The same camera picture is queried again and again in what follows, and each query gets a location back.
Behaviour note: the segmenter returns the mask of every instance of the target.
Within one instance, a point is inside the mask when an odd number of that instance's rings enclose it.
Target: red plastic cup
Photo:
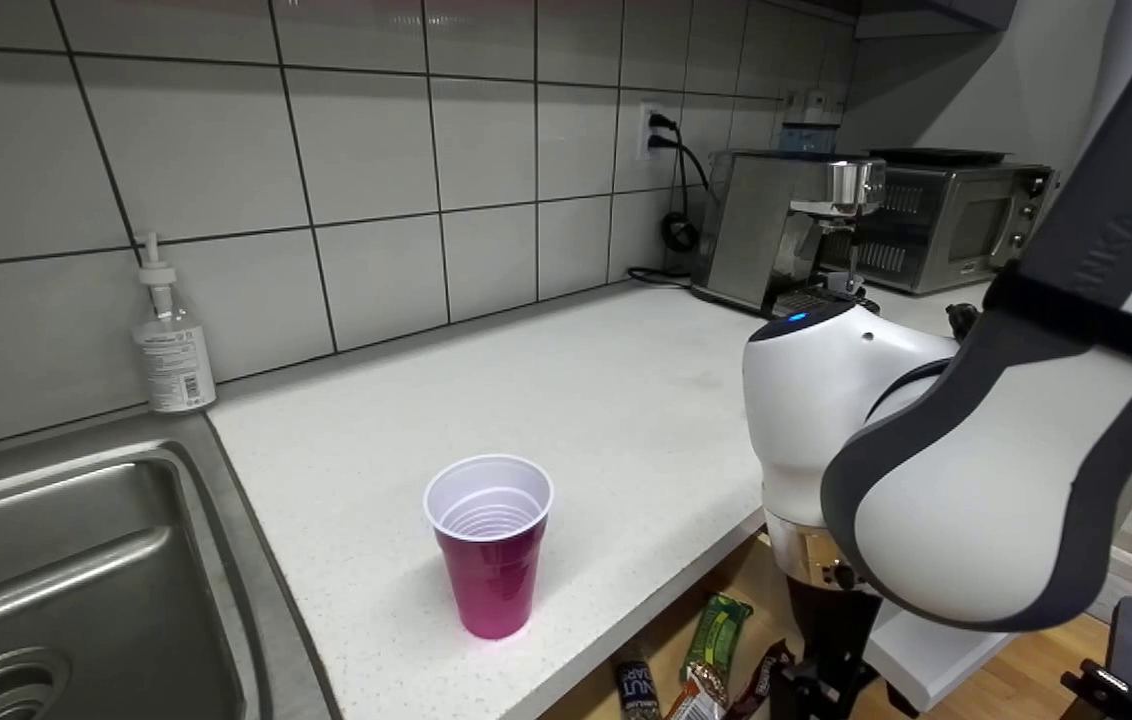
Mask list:
[[[424,516],[472,636],[506,640],[529,622],[548,513],[552,478],[526,457],[469,457],[431,476]]]

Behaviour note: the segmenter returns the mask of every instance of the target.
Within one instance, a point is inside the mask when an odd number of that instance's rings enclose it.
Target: stainless steel sink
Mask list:
[[[209,420],[0,446],[0,720],[331,720]]]

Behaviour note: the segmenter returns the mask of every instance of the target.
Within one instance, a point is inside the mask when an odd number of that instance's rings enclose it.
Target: soap dispenser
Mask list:
[[[131,329],[144,359],[153,413],[196,413],[218,401],[205,329],[178,304],[178,268],[160,261],[158,230],[135,270],[153,296],[153,314]]]

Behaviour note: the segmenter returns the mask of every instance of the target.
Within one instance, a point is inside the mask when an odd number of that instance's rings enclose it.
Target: white countertop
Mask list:
[[[943,304],[884,314],[943,332]],[[759,529],[739,350],[759,318],[607,293],[223,392],[213,420],[345,715],[542,715]],[[472,640],[419,516],[438,467],[522,450],[556,478],[537,607]]]

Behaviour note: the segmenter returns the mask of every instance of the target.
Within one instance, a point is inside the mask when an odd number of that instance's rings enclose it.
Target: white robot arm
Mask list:
[[[772,522],[825,522],[939,622],[1072,618],[1132,505],[1132,0],[1110,47],[1087,152],[959,347],[849,307],[787,313],[745,355]]]

